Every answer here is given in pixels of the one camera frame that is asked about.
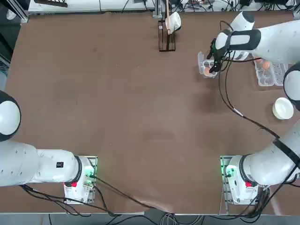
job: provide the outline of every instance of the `wire rack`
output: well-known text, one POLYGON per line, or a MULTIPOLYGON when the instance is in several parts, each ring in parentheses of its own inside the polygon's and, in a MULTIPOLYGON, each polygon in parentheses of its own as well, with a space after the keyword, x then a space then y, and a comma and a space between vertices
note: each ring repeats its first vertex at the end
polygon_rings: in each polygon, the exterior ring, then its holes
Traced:
POLYGON ((167 9, 165 8, 165 19, 158 21, 158 49, 160 52, 174 52, 176 50, 175 30, 171 34, 170 29, 166 28, 165 20, 167 9))

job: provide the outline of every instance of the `egg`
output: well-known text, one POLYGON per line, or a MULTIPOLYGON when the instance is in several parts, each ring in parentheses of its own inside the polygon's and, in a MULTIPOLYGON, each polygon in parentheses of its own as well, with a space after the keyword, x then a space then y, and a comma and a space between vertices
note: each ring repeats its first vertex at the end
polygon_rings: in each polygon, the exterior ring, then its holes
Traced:
POLYGON ((271 66, 271 63, 269 61, 265 61, 263 64, 262 64, 262 68, 264 70, 268 70, 271 66))
POLYGON ((257 59, 257 60, 255 60, 255 62, 256 62, 257 64, 260 64, 262 61, 263 61, 262 59, 257 59))
POLYGON ((206 76, 211 76, 211 74, 210 74, 210 68, 209 68, 209 67, 206 67, 206 68, 204 69, 204 75, 206 75, 206 76))

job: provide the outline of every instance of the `white robotic arm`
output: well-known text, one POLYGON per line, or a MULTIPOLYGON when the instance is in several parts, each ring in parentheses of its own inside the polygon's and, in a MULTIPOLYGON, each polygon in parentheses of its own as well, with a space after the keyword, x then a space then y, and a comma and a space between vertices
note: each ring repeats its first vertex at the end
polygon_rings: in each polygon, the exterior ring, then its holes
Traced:
POLYGON ((36 149, 10 141, 21 123, 17 102, 0 91, 0 187, 27 183, 64 183, 65 197, 87 203, 95 167, 84 156, 65 150, 36 149))
MULTIPOLYGON (((240 13, 231 23, 232 29, 223 30, 212 42, 211 54, 218 60, 225 57, 228 51, 246 51, 275 63, 295 63, 285 74, 284 91, 300 110, 300 21, 255 30, 248 28, 249 23, 254 23, 254 19, 245 12, 240 13), (239 30, 235 30, 237 18, 240 18, 239 30)), ((264 150, 256 154, 232 157, 225 173, 233 203, 249 204, 257 195, 258 185, 282 183, 299 156, 300 121, 264 150)), ((289 180, 293 180, 299 172, 297 169, 289 180)))

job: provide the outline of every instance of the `white bowl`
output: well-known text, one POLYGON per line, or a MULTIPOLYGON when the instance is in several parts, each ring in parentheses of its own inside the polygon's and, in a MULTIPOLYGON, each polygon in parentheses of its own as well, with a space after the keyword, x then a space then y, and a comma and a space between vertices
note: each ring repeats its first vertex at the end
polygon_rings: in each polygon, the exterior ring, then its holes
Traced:
POLYGON ((273 114, 280 120, 288 120, 294 114, 292 103, 285 97, 280 97, 276 100, 272 107, 273 114))

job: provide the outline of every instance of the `brown table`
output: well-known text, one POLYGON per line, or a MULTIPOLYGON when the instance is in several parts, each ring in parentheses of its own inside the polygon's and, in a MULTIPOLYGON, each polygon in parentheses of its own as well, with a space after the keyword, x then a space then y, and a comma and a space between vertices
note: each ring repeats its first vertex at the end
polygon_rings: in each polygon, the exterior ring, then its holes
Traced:
MULTIPOLYGON (((293 19, 288 12, 254 15, 256 27, 293 19)), ((158 51, 157 22, 150 13, 30 19, 22 25, 6 88, 22 110, 14 140, 98 155, 99 177, 162 210, 217 214, 220 155, 258 152, 272 141, 268 133, 226 108, 217 79, 203 79, 198 72, 198 52, 209 50, 220 20, 230 22, 235 16, 183 14, 177 50, 166 53, 158 51)), ((273 118, 271 105, 284 92, 260 90, 256 83, 251 62, 232 65, 232 102, 284 134, 299 114, 289 121, 273 118)), ((33 186, 63 196, 62 184, 33 186)), ((110 210, 145 210, 100 187, 110 210)), ((264 213, 299 215, 294 207, 299 204, 298 191, 284 187, 271 202, 277 211, 270 204, 264 213)), ((62 211, 19 187, 1 187, 0 193, 1 212, 62 211)), ((95 204, 102 205, 99 197, 95 204)), ((232 206, 230 212, 242 208, 232 206)))

